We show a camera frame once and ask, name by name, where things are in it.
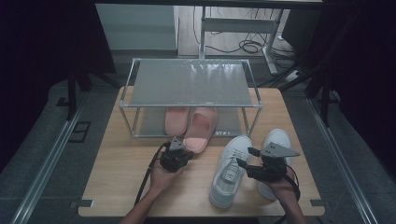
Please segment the white sneaker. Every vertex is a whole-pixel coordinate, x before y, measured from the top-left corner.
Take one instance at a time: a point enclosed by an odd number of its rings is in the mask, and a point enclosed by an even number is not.
[[[266,148],[271,142],[279,144],[282,147],[291,148],[291,142],[289,136],[282,129],[273,129],[271,132],[269,132],[267,137],[265,138],[263,148]],[[286,158],[286,164],[291,165],[290,157]],[[266,184],[259,182],[258,189],[259,189],[259,193],[263,197],[272,201],[276,200],[276,196]]]
[[[227,208],[233,202],[245,173],[245,169],[238,165],[236,158],[248,162],[250,159],[248,147],[252,147],[250,139],[241,135],[231,140],[224,148],[209,195],[210,202],[215,206]]]

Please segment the pink slipper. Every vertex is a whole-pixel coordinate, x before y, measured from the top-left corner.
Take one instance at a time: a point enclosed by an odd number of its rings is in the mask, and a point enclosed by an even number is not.
[[[166,134],[178,136],[186,132],[189,111],[189,107],[167,107],[165,116]]]
[[[194,153],[202,152],[218,124],[218,113],[214,107],[197,107],[192,114],[191,125],[183,144]]]

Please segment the light wood tabletop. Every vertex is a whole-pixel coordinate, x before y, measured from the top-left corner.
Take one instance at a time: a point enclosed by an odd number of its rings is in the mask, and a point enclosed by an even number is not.
[[[132,94],[133,87],[128,88]],[[254,89],[249,89],[254,96]],[[172,137],[133,138],[122,118],[119,97],[114,104],[106,132],[92,168],[82,200],[93,200],[91,207],[80,207],[83,217],[123,217],[134,206],[134,200],[147,171],[148,165],[159,146]],[[275,128],[285,130],[291,140],[291,148],[301,155],[292,159],[291,166],[300,180],[300,206],[305,216],[321,216],[324,206],[317,186],[305,159],[304,152],[292,125],[282,95],[277,89],[259,89],[264,108],[250,138],[257,149],[262,149],[266,135]],[[247,111],[247,116],[255,113]],[[261,217],[283,216],[278,202],[263,198],[257,189],[257,180],[245,174],[233,204],[220,209],[209,201],[209,191],[217,170],[219,156],[231,137],[213,137],[207,148],[189,161],[183,175],[172,188],[154,204],[149,217]],[[261,160],[252,157],[250,164],[259,165]],[[144,190],[149,188],[149,179]]]

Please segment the white metal desk leg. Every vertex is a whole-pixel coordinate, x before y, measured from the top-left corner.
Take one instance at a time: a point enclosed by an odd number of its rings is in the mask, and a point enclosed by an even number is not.
[[[199,48],[199,59],[205,58],[205,7],[202,7],[201,17],[201,45]]]
[[[271,56],[271,48],[274,44],[274,40],[276,38],[277,28],[280,24],[280,19],[282,18],[283,9],[280,9],[279,15],[277,15],[276,19],[274,20],[274,25],[270,34],[270,38],[268,40],[268,44],[262,49],[262,53],[264,54],[265,61],[267,61],[268,67],[270,68],[270,73],[272,76],[277,75],[277,70],[274,64],[274,60]]]

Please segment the gray carpet floor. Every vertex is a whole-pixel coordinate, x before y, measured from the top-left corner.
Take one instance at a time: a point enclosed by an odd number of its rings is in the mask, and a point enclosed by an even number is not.
[[[119,73],[112,78],[123,84],[127,73],[122,71],[129,71],[129,66],[128,63],[117,64]],[[268,75],[265,63],[260,59],[252,59],[251,67],[258,84],[272,78]],[[88,100],[79,117],[80,122],[91,123],[88,134],[82,143],[66,144],[63,155],[28,223],[117,223],[120,220],[120,217],[80,217],[77,208],[71,206],[82,197],[119,91],[97,77],[91,76],[91,78],[94,86],[88,93]],[[61,82],[52,87],[49,92],[49,101],[41,117],[13,160],[0,175],[0,223],[8,223],[15,215],[64,124],[67,107],[56,106],[56,104],[60,98],[67,97],[65,83]],[[306,84],[307,81],[284,91],[283,97],[326,207],[323,216],[308,217],[308,223],[364,223],[304,96]],[[348,124],[339,111],[338,104],[330,105],[329,122],[333,137],[372,206],[377,223],[392,223],[396,220],[393,207],[396,199],[396,186],[393,179]],[[72,134],[70,138],[78,140],[80,136]],[[274,223],[277,219],[278,217],[151,218],[148,223],[185,223],[187,221],[190,223]]]

